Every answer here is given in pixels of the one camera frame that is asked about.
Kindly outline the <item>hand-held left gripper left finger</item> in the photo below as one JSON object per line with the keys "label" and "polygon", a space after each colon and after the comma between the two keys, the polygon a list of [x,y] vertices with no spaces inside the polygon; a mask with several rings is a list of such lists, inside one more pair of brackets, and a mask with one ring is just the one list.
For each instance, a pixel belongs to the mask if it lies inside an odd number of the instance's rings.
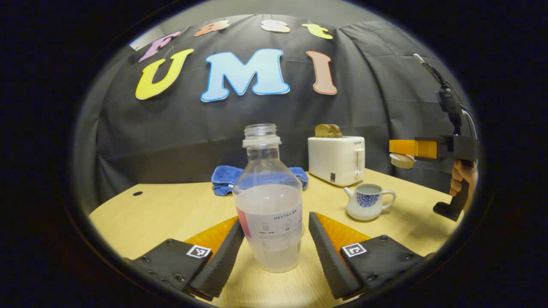
{"label": "hand-held left gripper left finger", "polygon": [[218,298],[235,265],[244,232],[238,216],[184,241],[168,238],[125,262],[163,284],[207,301]]}

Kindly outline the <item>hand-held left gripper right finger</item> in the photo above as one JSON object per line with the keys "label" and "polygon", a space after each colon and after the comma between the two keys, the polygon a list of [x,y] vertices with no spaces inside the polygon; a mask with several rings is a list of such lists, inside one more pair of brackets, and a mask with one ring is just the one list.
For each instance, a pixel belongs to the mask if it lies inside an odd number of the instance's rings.
{"label": "hand-held left gripper right finger", "polygon": [[310,212],[308,228],[335,299],[386,289],[433,256],[417,254],[387,235],[371,238],[317,212]]}

